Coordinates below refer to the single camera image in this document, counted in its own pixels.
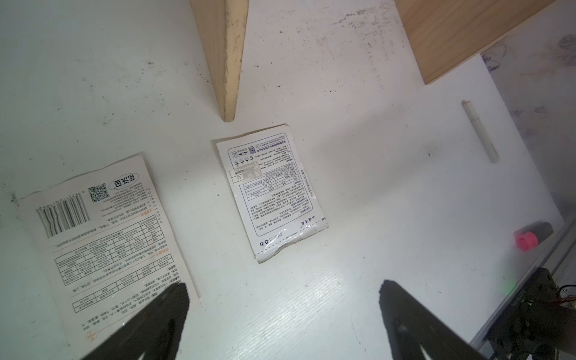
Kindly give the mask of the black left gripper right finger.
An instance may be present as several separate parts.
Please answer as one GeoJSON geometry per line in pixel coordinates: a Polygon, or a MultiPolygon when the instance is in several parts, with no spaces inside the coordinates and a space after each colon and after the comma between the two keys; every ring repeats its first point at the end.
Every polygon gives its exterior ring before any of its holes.
{"type": "Polygon", "coordinates": [[[379,306],[393,359],[481,359],[402,286],[385,280],[379,306]]]}

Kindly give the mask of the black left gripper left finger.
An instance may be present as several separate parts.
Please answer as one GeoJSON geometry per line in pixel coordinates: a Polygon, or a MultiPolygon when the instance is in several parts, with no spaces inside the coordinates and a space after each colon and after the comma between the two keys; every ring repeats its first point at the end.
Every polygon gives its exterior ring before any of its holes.
{"type": "Polygon", "coordinates": [[[184,283],[169,285],[86,359],[174,359],[190,306],[184,283]]]}

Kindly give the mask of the white barcode seed bag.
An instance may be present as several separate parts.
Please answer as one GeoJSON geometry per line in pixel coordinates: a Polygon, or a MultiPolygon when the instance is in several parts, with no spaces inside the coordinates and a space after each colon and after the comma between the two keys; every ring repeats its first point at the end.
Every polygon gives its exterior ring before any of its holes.
{"type": "Polygon", "coordinates": [[[143,157],[33,193],[19,204],[75,359],[166,287],[201,302],[143,157]]]}

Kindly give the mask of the small white seed bag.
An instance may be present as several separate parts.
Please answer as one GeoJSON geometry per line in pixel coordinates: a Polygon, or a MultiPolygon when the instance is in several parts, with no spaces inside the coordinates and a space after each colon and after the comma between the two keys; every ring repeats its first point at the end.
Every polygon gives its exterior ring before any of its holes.
{"type": "Polygon", "coordinates": [[[258,263],[328,228],[286,124],[217,143],[258,263]]]}

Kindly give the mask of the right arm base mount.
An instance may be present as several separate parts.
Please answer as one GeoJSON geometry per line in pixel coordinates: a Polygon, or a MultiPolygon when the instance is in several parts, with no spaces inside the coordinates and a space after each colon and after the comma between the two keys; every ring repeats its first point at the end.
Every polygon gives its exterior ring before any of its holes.
{"type": "Polygon", "coordinates": [[[537,268],[487,333],[493,359],[575,355],[575,285],[557,286],[537,268]]]}

